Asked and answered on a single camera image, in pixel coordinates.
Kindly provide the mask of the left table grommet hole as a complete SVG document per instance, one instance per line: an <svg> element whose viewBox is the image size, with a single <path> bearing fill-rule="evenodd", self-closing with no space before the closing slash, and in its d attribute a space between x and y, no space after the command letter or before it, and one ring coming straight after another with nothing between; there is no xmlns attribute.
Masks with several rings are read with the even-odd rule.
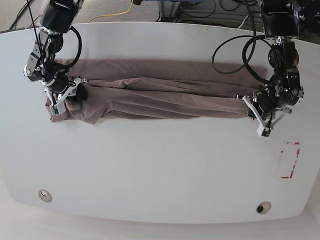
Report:
<svg viewBox="0 0 320 240"><path fill-rule="evenodd" d="M53 199L52 195L44 189L38 191L38 196L45 203L50 203Z"/></svg>

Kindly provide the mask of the table grommet hole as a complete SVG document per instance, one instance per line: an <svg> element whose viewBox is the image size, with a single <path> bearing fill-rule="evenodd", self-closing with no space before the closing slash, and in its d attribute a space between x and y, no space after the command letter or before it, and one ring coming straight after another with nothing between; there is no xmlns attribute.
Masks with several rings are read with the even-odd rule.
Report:
<svg viewBox="0 0 320 240"><path fill-rule="evenodd" d="M45 203L50 203L53 199L52 195L44 189L38 191L38 196Z"/></svg>
<svg viewBox="0 0 320 240"><path fill-rule="evenodd" d="M271 209L272 204L268 201L264 201L261 202L257 207L256 207L256 212L259 215L264 215L267 214L269 212L269 210Z"/></svg>

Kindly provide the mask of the right table grommet hole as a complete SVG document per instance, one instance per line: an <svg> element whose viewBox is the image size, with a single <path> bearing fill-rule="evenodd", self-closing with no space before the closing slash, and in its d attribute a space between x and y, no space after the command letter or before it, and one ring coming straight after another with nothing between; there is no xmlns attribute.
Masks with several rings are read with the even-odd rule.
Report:
<svg viewBox="0 0 320 240"><path fill-rule="evenodd" d="M259 215L264 215L267 214L269 212L269 210L271 209L272 204L268 201L264 201L261 202L257 207L256 207L256 212Z"/></svg>

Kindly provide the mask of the red tape rectangle marking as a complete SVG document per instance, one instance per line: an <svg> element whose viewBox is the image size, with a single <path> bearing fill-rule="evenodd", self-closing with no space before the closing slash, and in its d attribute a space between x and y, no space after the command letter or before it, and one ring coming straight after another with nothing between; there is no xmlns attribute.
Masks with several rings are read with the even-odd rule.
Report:
<svg viewBox="0 0 320 240"><path fill-rule="evenodd" d="M301 143L285 141L281 147L275 175L279 179L291 179L299 158Z"/></svg>

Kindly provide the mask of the mauve t-shirt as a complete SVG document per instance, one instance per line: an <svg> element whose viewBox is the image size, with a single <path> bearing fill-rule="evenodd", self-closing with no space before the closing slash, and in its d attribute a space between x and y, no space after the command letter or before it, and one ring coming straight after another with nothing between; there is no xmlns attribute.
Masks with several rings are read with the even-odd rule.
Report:
<svg viewBox="0 0 320 240"><path fill-rule="evenodd" d="M81 59L69 77L86 79L84 101L65 101L52 122L101 119L182 120L248 116L237 96L251 96L260 83L242 69L231 75L209 62L164 59Z"/></svg>

